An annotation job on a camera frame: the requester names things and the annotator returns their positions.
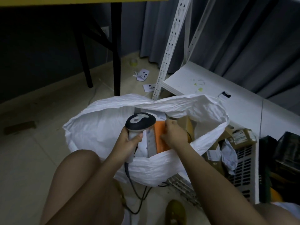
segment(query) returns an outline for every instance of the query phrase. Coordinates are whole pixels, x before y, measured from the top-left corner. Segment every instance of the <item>wall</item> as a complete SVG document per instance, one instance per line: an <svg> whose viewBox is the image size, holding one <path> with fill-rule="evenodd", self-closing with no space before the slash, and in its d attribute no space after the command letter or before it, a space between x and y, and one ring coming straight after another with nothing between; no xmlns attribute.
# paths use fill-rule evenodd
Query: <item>wall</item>
<svg viewBox="0 0 300 225"><path fill-rule="evenodd" d="M110 4L86 8L111 40ZM122 55L139 50L144 12L145 2L123 3ZM0 103L83 71L69 17L68 6L0 9ZM107 49L83 38L90 68L105 63Z"/></svg>

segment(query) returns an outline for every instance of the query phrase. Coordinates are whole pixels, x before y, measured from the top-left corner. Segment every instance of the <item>wall socket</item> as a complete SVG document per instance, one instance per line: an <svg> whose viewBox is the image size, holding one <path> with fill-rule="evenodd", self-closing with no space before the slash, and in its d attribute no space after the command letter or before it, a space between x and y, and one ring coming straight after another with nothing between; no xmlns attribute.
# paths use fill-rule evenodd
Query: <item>wall socket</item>
<svg viewBox="0 0 300 225"><path fill-rule="evenodd" d="M106 34L106 37L108 38L110 36L110 31L108 29L108 26L101 27L102 31Z"/></svg>

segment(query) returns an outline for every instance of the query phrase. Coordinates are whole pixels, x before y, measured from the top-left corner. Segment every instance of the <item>black table leg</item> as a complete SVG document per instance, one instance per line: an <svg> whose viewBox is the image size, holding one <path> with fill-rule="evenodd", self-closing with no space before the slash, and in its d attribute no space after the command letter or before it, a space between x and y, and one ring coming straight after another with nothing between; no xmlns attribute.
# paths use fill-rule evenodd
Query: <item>black table leg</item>
<svg viewBox="0 0 300 225"><path fill-rule="evenodd" d="M73 30L74 30L74 37L76 39L77 48L78 48L78 51L79 51L80 60L81 60L81 63L82 63L82 68L83 68L83 71L84 71L85 79L86 79L86 82L88 84L88 87L92 88L93 87L93 82L92 82L92 78L91 78L90 68L88 67L88 59L86 57L86 52L85 52L85 47L84 47L82 34L81 34L81 31L78 30L76 27L73 27Z"/></svg>
<svg viewBox="0 0 300 225"><path fill-rule="evenodd" d="M121 95L121 15L122 3L110 4L112 20L112 57L115 96Z"/></svg>

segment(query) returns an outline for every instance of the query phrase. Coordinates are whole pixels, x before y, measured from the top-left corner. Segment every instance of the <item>forearm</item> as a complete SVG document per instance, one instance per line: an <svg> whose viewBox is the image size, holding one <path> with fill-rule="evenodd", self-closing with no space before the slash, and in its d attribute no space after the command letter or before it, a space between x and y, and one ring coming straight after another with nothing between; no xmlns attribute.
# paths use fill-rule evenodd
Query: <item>forearm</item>
<svg viewBox="0 0 300 225"><path fill-rule="evenodd" d="M267 224L242 194L188 144L176 151L211 224Z"/></svg>
<svg viewBox="0 0 300 225"><path fill-rule="evenodd" d="M46 225L87 224L99 208L107 187L121 166L121 162L109 156Z"/></svg>

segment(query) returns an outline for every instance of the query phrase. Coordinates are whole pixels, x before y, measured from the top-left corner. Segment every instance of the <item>hand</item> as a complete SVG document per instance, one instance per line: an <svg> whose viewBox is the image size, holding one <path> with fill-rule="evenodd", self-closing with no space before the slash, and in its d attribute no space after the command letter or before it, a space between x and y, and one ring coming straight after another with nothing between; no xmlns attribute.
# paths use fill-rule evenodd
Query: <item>hand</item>
<svg viewBox="0 0 300 225"><path fill-rule="evenodd" d="M110 153L110 158L123 164L142 141L143 133L138 134L132 140L128 140L128 130L123 127L121 133Z"/></svg>
<svg viewBox="0 0 300 225"><path fill-rule="evenodd" d="M169 145L172 149L177 150L188 143L187 132L181 128L177 121L167 119L166 120L167 133L160 137Z"/></svg>

